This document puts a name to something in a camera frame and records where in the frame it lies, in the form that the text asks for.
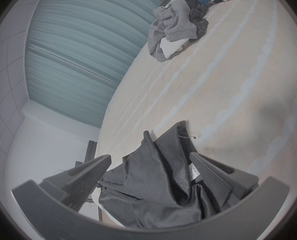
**gray waffle-knit garment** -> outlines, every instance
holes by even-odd
[[[165,58],[163,50],[160,48],[161,39],[166,37],[169,41],[178,41],[189,38],[196,39],[196,26],[190,22],[190,7],[185,0],[174,0],[168,7],[160,6],[153,11],[156,20],[151,24],[148,33],[148,50],[150,55],[159,62],[171,59]]]

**black cloth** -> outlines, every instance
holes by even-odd
[[[99,203],[122,225],[137,228],[183,226],[214,215],[203,181],[190,181],[191,152],[185,121],[154,142],[145,131],[141,146],[99,181]]]
[[[197,38],[191,38],[190,42],[195,42],[206,34],[206,29],[208,26],[208,21],[203,17],[206,14],[206,6],[199,2],[198,0],[185,0],[187,5],[190,7],[191,12],[189,14],[189,20],[196,26]]]

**white clothing tag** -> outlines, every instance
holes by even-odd
[[[188,166],[188,174],[189,174],[189,178],[190,180],[194,180],[198,175],[200,175],[200,173],[198,172],[198,170],[195,168],[194,164],[191,163]]]

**bed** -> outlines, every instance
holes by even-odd
[[[112,169],[145,130],[154,140],[186,120],[198,152],[290,185],[274,226],[297,195],[297,25],[279,0],[230,0],[205,18],[207,34],[172,60],[142,48],[107,107],[96,156],[110,154]]]

